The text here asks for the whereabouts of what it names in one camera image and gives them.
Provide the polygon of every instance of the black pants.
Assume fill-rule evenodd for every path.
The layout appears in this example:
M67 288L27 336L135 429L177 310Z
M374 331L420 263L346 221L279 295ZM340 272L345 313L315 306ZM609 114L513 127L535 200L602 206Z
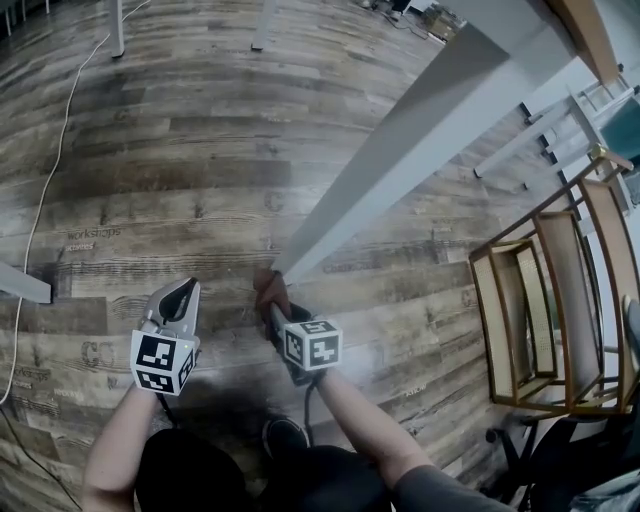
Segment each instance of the black pants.
M147 441L136 494L146 512L255 509L233 459L182 430L163 430ZM274 512L391 510L376 470L364 457L335 446L299 450L274 465L260 502Z

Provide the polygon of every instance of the gray sleeve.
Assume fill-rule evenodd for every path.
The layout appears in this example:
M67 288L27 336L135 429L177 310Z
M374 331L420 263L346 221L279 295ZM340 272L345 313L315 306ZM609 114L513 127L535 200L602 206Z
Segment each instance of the gray sleeve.
M393 505L397 512L513 512L433 466L420 466L405 474L393 489Z

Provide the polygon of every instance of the white cable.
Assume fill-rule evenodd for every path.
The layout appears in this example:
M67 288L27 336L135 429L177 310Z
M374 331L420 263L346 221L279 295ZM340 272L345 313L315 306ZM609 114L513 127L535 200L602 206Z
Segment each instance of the white cable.
M125 21L129 16L131 16L134 12L136 12L141 7L147 5L151 0L146 0L146 2L141 3L138 7L136 7L133 11L127 14L122 21ZM27 251L24 254L24 266L22 271L27 273L27 266L29 263L29 252L31 251L31 243L33 242L33 235L36 232L36 228L38 227L38 222L40 221L40 214L42 213L42 205L44 204L44 197L47 194L47 189L49 188L49 183L51 182L51 178L58 170L58 164L60 163L60 158L62 156L62 143L64 141L64 134L67 131L67 125L69 124L69 111L71 110L71 100L73 99L73 94L76 92L76 87L78 86L78 81L80 80L80 73L84 67L89 63L89 61L93 58L96 52L100 49L100 47L107 42L109 36L107 35L98 46L96 46L91 55L85 60L82 65L78 68L78 73L76 74L76 79L73 81L73 86L71 87L71 92L69 93L69 99L67 100L67 108L64 113L64 124L62 125L62 130L60 131L60 140L58 142L58 157L56 158L55 164L53 164L53 168L49 173L49 177L44 184L44 188L42 189L42 195L40 196L40 203L38 204L38 211L36 213L36 219L33 222L33 227L31 228L31 234L29 235L29 241L27 242ZM16 327L13 331L13 363L11 364L11 373L9 374L9 383L7 384L7 390L4 392L3 397L0 399L0 405L4 404L9 397L9 392L11 391L11 385L13 384L13 374L16 370L16 361L18 360L18 324L20 323L20 311L22 310L22 297L18 300L18 311L16 312Z

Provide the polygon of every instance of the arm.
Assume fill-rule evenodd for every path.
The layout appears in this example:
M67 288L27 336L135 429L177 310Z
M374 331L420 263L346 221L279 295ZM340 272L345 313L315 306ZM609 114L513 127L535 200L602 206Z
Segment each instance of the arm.
M91 448L82 487L83 510L133 511L140 458L157 406L154 393L135 385L129 388Z
M413 437L337 370L327 370L318 391L353 447L376 463L389 489L413 468L432 465Z

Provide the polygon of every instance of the wooden floor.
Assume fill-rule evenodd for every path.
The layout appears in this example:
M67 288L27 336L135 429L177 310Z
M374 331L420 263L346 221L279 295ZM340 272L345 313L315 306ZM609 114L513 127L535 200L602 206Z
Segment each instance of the wooden floor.
M257 327L254 269L286 246L440 46L348 0L279 5L268 48L252 53L257 0L152 0L125 22L123 58L103 48L80 80L30 258L55 300L25 303L5 407L75 495L92 440L132 382L130 331L148 294L172 280L203 286L202 354L175 405L187 427L226 449L257 493L264 415L301 419L303 390ZM106 31L104 2L65 0L0 43L0 260L16 267L75 70ZM559 185L525 192L516 179L473 176L522 120L508 115L291 289L343 327L344 373L474 487L503 464L484 430L507 411L488 399L467 255ZM548 165L529 149L505 174ZM82 243L93 248L68 250ZM2 382L16 307L0 295ZM347 446L317 397L311 416L319 442ZM159 413L154 428L166 424ZM6 510L73 510L3 421L0 479Z

